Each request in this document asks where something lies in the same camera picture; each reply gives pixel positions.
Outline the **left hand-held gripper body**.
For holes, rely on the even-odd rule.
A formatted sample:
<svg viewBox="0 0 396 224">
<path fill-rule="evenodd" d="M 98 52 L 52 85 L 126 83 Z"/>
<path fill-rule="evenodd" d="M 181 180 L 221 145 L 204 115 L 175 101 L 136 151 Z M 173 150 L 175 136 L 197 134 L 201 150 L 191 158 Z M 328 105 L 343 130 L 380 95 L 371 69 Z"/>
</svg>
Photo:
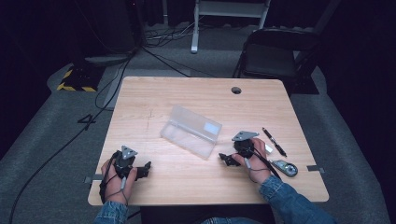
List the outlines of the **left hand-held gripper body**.
<svg viewBox="0 0 396 224">
<path fill-rule="evenodd" d="M 127 178 L 135 160 L 137 152 L 127 146 L 122 146 L 121 150 L 114 153 L 114 166 L 119 178 Z"/>
</svg>

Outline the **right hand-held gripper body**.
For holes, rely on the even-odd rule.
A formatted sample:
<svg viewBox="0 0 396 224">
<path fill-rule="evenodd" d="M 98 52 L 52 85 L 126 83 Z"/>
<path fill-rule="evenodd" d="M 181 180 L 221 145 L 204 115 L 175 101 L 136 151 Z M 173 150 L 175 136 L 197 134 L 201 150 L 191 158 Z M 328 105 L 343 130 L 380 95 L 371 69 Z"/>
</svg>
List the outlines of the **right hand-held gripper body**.
<svg viewBox="0 0 396 224">
<path fill-rule="evenodd" d="M 251 139 L 258 135 L 255 132 L 240 131 L 233 138 L 233 147 L 242 157 L 250 158 L 254 152 L 254 144 Z"/>
</svg>

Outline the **black pen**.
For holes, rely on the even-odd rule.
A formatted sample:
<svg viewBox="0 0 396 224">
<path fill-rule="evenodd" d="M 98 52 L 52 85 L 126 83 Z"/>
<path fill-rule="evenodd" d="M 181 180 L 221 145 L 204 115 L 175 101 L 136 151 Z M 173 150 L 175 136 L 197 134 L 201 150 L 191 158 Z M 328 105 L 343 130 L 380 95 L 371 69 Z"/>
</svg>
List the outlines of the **black pen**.
<svg viewBox="0 0 396 224">
<path fill-rule="evenodd" d="M 269 138 L 269 140 L 274 144 L 274 146 L 276 147 L 276 149 L 280 153 L 280 155 L 287 158 L 287 153 L 284 151 L 282 146 L 275 140 L 275 138 L 268 132 L 268 130 L 265 129 L 264 127 L 262 127 L 262 131 Z"/>
</svg>

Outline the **clear plastic pencil case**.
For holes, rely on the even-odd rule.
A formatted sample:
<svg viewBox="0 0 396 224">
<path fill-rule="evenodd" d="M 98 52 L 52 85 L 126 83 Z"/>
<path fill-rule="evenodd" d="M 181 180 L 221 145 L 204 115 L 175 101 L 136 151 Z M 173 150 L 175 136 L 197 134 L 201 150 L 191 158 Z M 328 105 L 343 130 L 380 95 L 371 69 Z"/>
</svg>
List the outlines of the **clear plastic pencil case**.
<svg viewBox="0 0 396 224">
<path fill-rule="evenodd" d="M 171 143 L 208 159 L 218 141 L 221 128 L 220 123 L 175 105 L 160 135 Z"/>
</svg>

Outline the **person's right hand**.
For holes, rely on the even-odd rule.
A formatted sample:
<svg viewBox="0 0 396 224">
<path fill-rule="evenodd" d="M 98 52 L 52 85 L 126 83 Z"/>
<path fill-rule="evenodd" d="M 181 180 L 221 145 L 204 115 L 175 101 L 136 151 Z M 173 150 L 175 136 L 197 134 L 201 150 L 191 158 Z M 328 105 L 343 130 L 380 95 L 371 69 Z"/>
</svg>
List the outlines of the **person's right hand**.
<svg viewBox="0 0 396 224">
<path fill-rule="evenodd" d="M 232 158 L 245 168 L 251 181 L 261 185 L 271 176 L 271 171 L 267 165 L 260 160 L 260 157 L 266 158 L 265 143 L 259 138 L 252 138 L 251 142 L 254 144 L 256 154 L 248 162 L 236 153 L 232 155 Z"/>
</svg>

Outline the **person's left hand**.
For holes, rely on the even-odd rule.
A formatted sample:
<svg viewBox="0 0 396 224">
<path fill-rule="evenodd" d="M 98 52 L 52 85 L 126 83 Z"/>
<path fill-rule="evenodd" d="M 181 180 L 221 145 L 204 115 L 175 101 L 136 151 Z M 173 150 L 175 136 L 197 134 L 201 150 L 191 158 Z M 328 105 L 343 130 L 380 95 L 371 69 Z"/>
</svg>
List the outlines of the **person's left hand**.
<svg viewBox="0 0 396 224">
<path fill-rule="evenodd" d="M 125 182 L 122 182 L 118 177 L 114 165 L 110 164 L 110 160 L 107 160 L 103 164 L 101 171 L 103 175 L 107 175 L 105 193 L 106 201 L 127 205 L 133 192 L 133 184 L 137 175 L 137 169 L 133 168 L 130 171 Z"/>
</svg>

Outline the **person's denim lap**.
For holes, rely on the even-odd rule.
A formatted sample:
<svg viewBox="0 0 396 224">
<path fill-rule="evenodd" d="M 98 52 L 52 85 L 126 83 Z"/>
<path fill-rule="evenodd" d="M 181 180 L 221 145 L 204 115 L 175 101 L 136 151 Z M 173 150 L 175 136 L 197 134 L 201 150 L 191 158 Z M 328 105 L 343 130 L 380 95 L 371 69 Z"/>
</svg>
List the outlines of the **person's denim lap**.
<svg viewBox="0 0 396 224">
<path fill-rule="evenodd" d="M 260 222 L 246 217 L 211 217 L 201 224 L 261 224 Z"/>
</svg>

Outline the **black folding chair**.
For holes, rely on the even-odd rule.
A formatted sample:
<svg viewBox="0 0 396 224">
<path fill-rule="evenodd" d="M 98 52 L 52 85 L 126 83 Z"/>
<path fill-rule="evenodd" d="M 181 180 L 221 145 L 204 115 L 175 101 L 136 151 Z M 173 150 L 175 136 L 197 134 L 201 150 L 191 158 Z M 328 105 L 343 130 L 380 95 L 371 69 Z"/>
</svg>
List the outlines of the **black folding chair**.
<svg viewBox="0 0 396 224">
<path fill-rule="evenodd" d="M 250 34 L 233 77 L 280 80 L 288 95 L 316 94 L 311 77 L 318 61 L 319 35 L 288 28 L 263 28 Z"/>
</svg>

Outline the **black yellow striped base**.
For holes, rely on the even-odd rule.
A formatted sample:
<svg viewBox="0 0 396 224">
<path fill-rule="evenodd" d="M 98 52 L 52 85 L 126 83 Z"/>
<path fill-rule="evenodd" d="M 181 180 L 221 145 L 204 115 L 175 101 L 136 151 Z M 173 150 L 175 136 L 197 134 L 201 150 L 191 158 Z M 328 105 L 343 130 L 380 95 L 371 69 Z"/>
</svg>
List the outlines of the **black yellow striped base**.
<svg viewBox="0 0 396 224">
<path fill-rule="evenodd" d="M 104 67 L 79 68 L 70 66 L 57 87 L 58 91 L 98 91 L 98 85 L 105 72 Z"/>
</svg>

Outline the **dark tower cabinet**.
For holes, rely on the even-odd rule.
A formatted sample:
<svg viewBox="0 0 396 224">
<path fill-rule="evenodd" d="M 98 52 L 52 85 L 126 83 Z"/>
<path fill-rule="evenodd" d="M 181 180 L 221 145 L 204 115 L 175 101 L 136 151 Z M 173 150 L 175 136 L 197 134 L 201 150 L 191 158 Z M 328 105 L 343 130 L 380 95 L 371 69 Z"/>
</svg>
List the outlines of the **dark tower cabinet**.
<svg viewBox="0 0 396 224">
<path fill-rule="evenodd" d="M 135 0 L 73 0 L 106 54 L 134 55 L 143 42 Z"/>
</svg>

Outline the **white metal desk frame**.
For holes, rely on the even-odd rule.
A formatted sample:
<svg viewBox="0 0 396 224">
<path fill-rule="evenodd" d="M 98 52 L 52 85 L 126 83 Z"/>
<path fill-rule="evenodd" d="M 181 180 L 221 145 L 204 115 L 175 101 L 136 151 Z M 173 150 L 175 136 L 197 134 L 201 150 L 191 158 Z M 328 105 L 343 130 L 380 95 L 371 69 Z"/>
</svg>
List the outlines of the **white metal desk frame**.
<svg viewBox="0 0 396 224">
<path fill-rule="evenodd" d="M 195 0 L 194 27 L 191 40 L 191 53 L 198 51 L 199 20 L 201 16 L 223 16 L 259 19 L 258 27 L 263 28 L 271 0 L 262 3 L 219 2 L 216 0 Z"/>
</svg>

